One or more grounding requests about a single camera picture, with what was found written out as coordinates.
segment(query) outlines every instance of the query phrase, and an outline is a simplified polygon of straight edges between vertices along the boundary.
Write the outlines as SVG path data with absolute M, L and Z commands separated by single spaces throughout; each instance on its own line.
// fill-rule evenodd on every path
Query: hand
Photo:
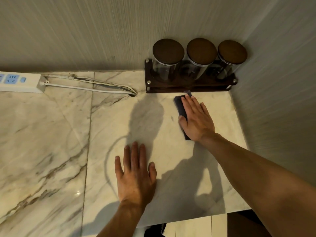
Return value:
M 193 141 L 202 142 L 215 134 L 215 126 L 204 103 L 199 104 L 194 96 L 181 98 L 188 121 L 179 116 L 179 123 L 186 135 Z
M 155 164 L 149 164 L 147 171 L 146 148 L 140 145 L 139 155 L 137 142 L 130 147 L 124 148 L 124 171 L 122 170 L 120 157 L 115 157 L 115 174 L 118 182 L 118 198 L 121 203 L 131 203 L 145 210 L 146 205 L 151 202 L 156 189 L 157 172 Z

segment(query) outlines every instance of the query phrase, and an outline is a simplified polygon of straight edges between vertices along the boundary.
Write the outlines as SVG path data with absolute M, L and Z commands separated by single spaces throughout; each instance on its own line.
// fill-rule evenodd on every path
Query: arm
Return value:
M 119 156 L 116 156 L 115 174 L 120 205 L 97 237 L 132 237 L 145 207 L 154 197 L 157 172 L 153 162 L 149 164 L 147 171 L 144 144 L 140 145 L 138 155 L 137 142 L 134 142 L 131 157 L 129 146 L 125 146 L 123 165 L 125 172 Z
M 179 123 L 185 133 L 214 155 L 272 236 L 316 236 L 316 188 L 217 134 L 207 108 L 193 96 L 182 103 L 188 121 L 180 116 Z

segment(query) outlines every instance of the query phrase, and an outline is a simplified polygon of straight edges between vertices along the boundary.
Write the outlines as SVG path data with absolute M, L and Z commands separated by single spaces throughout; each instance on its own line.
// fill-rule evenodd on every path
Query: gray wall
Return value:
M 141 69 L 165 37 L 244 41 L 276 0 L 0 0 L 0 70 Z
M 232 96 L 251 150 L 316 185 L 316 0 L 279 0 Z

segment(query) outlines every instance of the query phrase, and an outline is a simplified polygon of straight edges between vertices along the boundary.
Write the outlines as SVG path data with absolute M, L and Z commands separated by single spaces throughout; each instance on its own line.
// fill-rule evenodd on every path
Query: finger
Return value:
M 155 163 L 151 162 L 148 166 L 148 173 L 149 173 L 149 178 L 153 184 L 156 183 L 157 179 L 157 171 L 155 168 Z
M 139 168 L 147 172 L 146 147 L 144 144 L 139 147 Z
M 201 108 L 201 106 L 200 106 L 198 100 L 195 98 L 195 96 L 191 96 L 191 99 L 192 99 L 193 103 L 195 104 L 197 110 L 198 110 L 199 112 L 203 113 L 203 110 L 202 110 L 202 108 Z
M 204 114 L 208 115 L 209 117 L 211 117 L 210 114 L 209 114 L 209 111 L 207 110 L 207 108 L 206 108 L 206 106 L 204 105 L 203 102 L 201 103 L 201 107 L 202 107 L 202 110 L 203 110 Z
M 184 116 L 179 116 L 179 124 L 185 132 L 188 128 L 188 122 L 186 121 Z
M 139 168 L 138 143 L 136 141 L 132 144 L 131 166 L 132 170 L 137 170 Z
M 122 178 L 122 176 L 124 175 L 124 172 L 121 166 L 121 160 L 118 155 L 115 157 L 114 166 L 115 166 L 116 179 Z
M 124 171 L 131 171 L 130 147 L 127 145 L 124 148 L 123 158 Z
M 197 107 L 195 106 L 195 104 L 194 104 L 193 100 L 191 99 L 191 97 L 190 97 L 188 94 L 186 94 L 186 95 L 185 95 L 185 99 L 186 99 L 186 100 L 188 101 L 188 103 L 190 104 L 192 111 L 193 111 L 194 113 L 196 113 L 196 112 L 198 111 L 198 109 L 197 109 Z
M 191 108 L 190 104 L 188 103 L 187 99 L 184 97 L 181 97 L 181 100 L 182 100 L 182 104 L 183 104 L 184 110 L 186 112 L 186 115 L 187 116 L 192 115 L 193 111 L 192 111 L 192 108 Z

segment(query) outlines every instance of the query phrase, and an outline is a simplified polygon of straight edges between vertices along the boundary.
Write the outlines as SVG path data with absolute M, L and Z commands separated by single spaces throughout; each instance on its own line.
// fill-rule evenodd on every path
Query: left hand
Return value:
M 124 148 L 124 172 L 122 170 L 120 157 L 115 157 L 115 174 L 118 182 L 118 198 L 121 203 L 134 204 L 145 210 L 145 207 L 154 197 L 156 189 L 157 172 L 155 164 L 152 162 L 148 166 L 146 148 L 140 145 L 138 154 L 138 144 L 132 144 L 132 154 L 130 157 L 130 147 Z

